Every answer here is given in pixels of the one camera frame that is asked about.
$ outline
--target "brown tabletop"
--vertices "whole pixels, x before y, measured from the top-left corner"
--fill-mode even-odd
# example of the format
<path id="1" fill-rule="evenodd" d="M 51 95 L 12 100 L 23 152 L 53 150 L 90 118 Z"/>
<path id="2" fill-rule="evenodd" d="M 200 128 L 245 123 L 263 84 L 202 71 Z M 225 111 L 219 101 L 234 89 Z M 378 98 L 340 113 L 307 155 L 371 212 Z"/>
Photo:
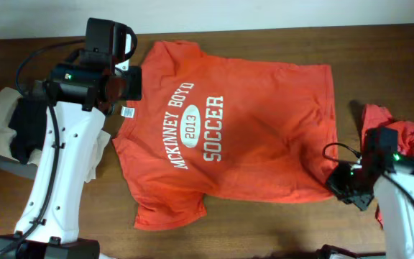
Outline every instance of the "brown tabletop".
<path id="1" fill-rule="evenodd" d="M 33 50 L 72 38 L 0 40 L 0 90 L 13 87 L 17 66 Z M 389 108 L 414 121 L 414 24 L 365 27 L 271 29 L 241 32 L 140 35 L 132 60 L 140 64 L 155 40 L 190 40 L 209 54 L 299 65 L 332 66 L 340 142 L 359 149 L 359 104 Z M 43 79 L 74 47 L 33 60 L 21 81 Z M 115 135 L 119 115 L 104 129 Z M 348 153 L 341 152 L 341 157 Z M 385 250 L 374 218 L 376 204 L 359 212 L 331 199 L 313 204 L 269 204 L 205 198 L 208 214 L 187 227 L 145 232 L 132 227 L 137 203 L 121 174 L 111 144 L 85 184 L 80 203 L 80 237 L 100 242 L 101 252 L 119 258 L 250 258 L 273 252 L 314 251 L 324 244 L 354 252 Z M 11 233 L 33 182 L 0 171 L 0 235 Z"/>

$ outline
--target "white tag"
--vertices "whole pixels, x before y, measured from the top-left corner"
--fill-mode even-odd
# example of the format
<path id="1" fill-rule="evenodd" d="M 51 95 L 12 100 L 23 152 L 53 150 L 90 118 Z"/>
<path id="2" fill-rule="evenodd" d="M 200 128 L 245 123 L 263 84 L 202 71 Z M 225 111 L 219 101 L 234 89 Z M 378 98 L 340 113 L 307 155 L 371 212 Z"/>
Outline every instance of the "white tag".
<path id="1" fill-rule="evenodd" d="M 129 108 L 123 106 L 121 109 L 121 116 L 126 118 L 133 118 L 135 115 L 135 108 Z"/>

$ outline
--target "oval logo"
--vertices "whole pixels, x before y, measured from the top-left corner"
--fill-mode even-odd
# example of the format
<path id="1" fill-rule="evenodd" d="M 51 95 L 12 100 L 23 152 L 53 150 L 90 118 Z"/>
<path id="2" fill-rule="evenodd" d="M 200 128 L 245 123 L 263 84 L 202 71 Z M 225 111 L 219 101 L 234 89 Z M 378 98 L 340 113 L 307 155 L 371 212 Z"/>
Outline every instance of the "oval logo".
<path id="1" fill-rule="evenodd" d="M 181 142 L 189 148 L 195 147 L 201 134 L 201 114 L 198 107 L 190 105 L 183 112 L 180 125 Z"/>

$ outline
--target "white wall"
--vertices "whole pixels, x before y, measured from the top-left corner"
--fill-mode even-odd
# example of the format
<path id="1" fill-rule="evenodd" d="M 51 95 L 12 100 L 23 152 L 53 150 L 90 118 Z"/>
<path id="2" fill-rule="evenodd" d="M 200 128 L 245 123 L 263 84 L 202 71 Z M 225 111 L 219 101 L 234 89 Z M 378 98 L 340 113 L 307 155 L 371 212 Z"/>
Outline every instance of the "white wall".
<path id="1" fill-rule="evenodd" d="M 414 23 L 414 0 L 0 0 L 0 39 L 84 35 L 87 18 L 136 33 Z"/>

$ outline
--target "red shirt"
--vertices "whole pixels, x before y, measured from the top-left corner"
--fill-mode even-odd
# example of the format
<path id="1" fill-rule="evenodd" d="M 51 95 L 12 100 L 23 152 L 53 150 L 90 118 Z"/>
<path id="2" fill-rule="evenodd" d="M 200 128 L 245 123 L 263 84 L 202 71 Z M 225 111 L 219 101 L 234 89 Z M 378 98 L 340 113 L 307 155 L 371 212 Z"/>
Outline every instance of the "red shirt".
<path id="1" fill-rule="evenodd" d="M 166 230 L 206 214 L 203 195 L 298 203 L 331 197 L 323 183 L 336 142 L 328 65 L 207 55 L 192 42 L 156 42 L 143 100 L 128 101 L 114 145 L 139 203 L 135 227 Z M 329 155 L 337 156 L 336 149 Z"/>

